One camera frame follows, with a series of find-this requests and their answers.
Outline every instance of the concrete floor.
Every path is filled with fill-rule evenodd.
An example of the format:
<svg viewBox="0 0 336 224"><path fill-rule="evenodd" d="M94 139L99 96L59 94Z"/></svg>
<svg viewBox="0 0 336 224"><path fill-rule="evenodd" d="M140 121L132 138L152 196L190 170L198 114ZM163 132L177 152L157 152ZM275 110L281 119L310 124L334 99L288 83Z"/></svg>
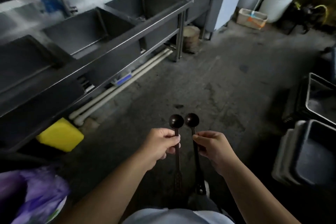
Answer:
<svg viewBox="0 0 336 224"><path fill-rule="evenodd" d="M272 27L257 31L230 22L227 30L204 42L198 54L184 54L178 63L162 61L92 115L100 126L65 156L60 170L72 188L70 198L76 202L90 192L141 145L151 128L169 127L174 113L195 112L201 120L197 130L223 132L239 158L303 223L307 214L302 212L308 210L303 204L328 215L330 203L306 202L302 189L285 188L270 172L286 130L281 122L286 90L310 71L318 52L333 43L332 37L313 30L287 36ZM191 132L183 127L180 134L183 185L189 191L195 170ZM242 223L225 181L203 157L201 166L211 198ZM145 206L167 206L173 175L173 156L158 161L127 214Z"/></svg>

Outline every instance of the plastic bag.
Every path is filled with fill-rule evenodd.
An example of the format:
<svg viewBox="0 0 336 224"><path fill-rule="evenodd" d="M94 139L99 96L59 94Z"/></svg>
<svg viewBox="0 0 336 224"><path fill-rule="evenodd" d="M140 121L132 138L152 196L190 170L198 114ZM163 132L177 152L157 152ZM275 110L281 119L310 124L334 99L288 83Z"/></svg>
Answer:
<svg viewBox="0 0 336 224"><path fill-rule="evenodd" d="M70 192L67 182L50 167L0 173L0 215L6 214L13 198L20 201L22 189L26 191L23 204L11 224L46 223Z"/></svg>

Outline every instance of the metal table leg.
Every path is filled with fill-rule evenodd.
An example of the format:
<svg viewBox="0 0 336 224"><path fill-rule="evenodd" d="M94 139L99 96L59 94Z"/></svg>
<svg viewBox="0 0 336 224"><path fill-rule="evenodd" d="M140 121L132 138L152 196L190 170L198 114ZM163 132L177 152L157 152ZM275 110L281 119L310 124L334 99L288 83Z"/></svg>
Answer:
<svg viewBox="0 0 336 224"><path fill-rule="evenodd" d="M183 46L183 28L184 28L184 20L186 18L186 13L183 11L178 15L178 23L179 23L179 29L177 38L176 38L176 57L175 62L177 62L182 57L182 46Z"/></svg>

